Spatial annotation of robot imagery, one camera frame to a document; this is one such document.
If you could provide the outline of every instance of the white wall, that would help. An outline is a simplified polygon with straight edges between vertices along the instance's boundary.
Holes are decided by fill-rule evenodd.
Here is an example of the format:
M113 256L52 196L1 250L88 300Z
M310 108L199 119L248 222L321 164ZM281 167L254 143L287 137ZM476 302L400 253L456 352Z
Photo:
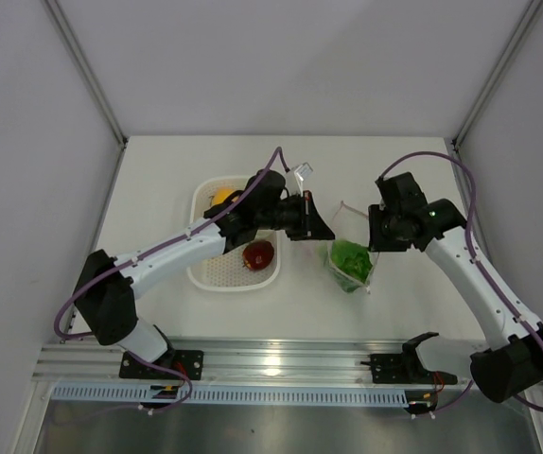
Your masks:
M0 0L0 453L87 253L116 155L40 2Z
M134 134L454 136L528 0L61 0Z
M543 15L465 140L499 270L543 318Z

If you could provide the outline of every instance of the green vegetable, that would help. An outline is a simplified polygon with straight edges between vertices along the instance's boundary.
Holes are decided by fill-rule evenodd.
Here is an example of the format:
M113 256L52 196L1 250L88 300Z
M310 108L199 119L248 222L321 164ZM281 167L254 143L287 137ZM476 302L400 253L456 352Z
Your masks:
M328 266L327 260L328 257L326 254L325 263ZM330 252L330 261L332 261L336 268L361 283L358 284L357 282L347 279L345 276L329 267L337 283L348 293L365 285L368 276L370 275L370 271L373 268L368 250L364 246L361 246L358 243L352 243L346 239L333 241Z

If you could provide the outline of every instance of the gray floor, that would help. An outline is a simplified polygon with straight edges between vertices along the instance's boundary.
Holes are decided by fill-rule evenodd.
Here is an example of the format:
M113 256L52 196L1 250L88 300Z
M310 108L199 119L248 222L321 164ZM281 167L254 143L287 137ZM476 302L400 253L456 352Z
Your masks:
M183 405L153 417L118 410L88 418L112 406L117 404L53 403L36 452L540 452L526 410L515 402L493 404L479 393L472 393L435 421L403 419L402 410L229 405Z

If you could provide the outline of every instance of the lemon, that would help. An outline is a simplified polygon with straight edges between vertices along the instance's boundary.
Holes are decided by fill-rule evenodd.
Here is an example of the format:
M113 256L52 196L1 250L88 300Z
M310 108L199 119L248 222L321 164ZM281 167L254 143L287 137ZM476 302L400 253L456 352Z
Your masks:
M225 199L230 197L232 193L234 193L236 190L232 189L231 187L220 187L217 192L215 193L215 196L211 200L211 206L218 205L220 203L223 203Z

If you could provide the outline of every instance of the white basket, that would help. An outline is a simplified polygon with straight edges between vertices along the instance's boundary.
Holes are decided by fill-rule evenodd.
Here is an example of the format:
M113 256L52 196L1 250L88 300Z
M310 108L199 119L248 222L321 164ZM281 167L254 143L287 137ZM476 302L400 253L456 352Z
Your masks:
M211 200L222 187L244 189L250 177L233 176L213 178L196 189L192 200L191 222L201 218L210 208ZM198 288L210 291L245 291L263 288L280 272L280 235L271 230L257 232L255 239L269 241L275 251L273 261L261 271L250 271L244 266L242 252L248 245L240 246L225 255L204 260L187 269L189 280Z

